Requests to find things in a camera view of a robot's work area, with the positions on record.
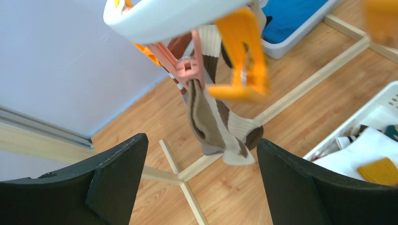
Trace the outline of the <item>pink clothespin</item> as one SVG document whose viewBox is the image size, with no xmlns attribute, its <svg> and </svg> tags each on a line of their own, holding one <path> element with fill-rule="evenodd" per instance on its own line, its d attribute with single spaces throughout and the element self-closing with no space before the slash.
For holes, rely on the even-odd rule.
<svg viewBox="0 0 398 225">
<path fill-rule="evenodd" d="M 174 37 L 168 45 L 163 42 L 147 44 L 146 47 L 161 65 L 186 89 L 189 80 L 198 80 L 201 89 L 206 87 L 199 32 Z"/>
</svg>

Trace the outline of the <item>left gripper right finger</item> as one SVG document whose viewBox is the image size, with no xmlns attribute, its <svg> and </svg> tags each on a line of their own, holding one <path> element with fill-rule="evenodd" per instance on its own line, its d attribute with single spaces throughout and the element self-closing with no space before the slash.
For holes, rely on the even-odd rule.
<svg viewBox="0 0 398 225">
<path fill-rule="evenodd" d="M 395 225 L 398 189 L 350 178 L 262 138 L 260 172 L 275 225 Z"/>
</svg>

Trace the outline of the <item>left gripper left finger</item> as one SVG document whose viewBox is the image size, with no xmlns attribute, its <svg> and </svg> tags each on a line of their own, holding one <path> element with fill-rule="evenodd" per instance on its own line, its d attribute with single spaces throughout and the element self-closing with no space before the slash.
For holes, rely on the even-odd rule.
<svg viewBox="0 0 398 225">
<path fill-rule="evenodd" d="M 0 184 L 3 225 L 127 225 L 148 150 L 139 133 L 37 178 Z"/>
</svg>

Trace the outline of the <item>brown beige patterned sock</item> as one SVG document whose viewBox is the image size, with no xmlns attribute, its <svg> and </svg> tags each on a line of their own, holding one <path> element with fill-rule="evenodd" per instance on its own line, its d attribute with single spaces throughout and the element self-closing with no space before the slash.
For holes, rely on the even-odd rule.
<svg viewBox="0 0 398 225">
<path fill-rule="evenodd" d="M 226 66 L 217 67 L 220 60 L 226 61 L 227 54 L 215 25 L 204 25 L 198 32 L 206 69 L 205 81 L 207 84 L 215 84 L 217 75 L 221 75 L 224 70 L 230 71 Z M 188 121 L 192 132 L 201 143 L 203 154 L 222 154 L 224 163 L 229 165 L 254 164 L 255 159 L 250 151 L 263 136 L 262 124 L 257 120 L 236 115 L 224 102 L 202 90 L 195 81 L 191 81 L 188 88 L 177 79 L 174 82 L 187 106 Z"/>
</svg>

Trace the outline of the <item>round white clip hanger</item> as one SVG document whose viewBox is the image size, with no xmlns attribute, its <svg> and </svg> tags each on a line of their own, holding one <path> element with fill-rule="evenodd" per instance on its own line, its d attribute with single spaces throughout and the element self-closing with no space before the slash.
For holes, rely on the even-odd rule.
<svg viewBox="0 0 398 225">
<path fill-rule="evenodd" d="M 246 7 L 260 26 L 265 24 L 261 0 L 108 0 L 103 20 L 112 30 L 135 44 L 150 44 L 179 36 L 203 24 L 212 24 Z"/>
</svg>

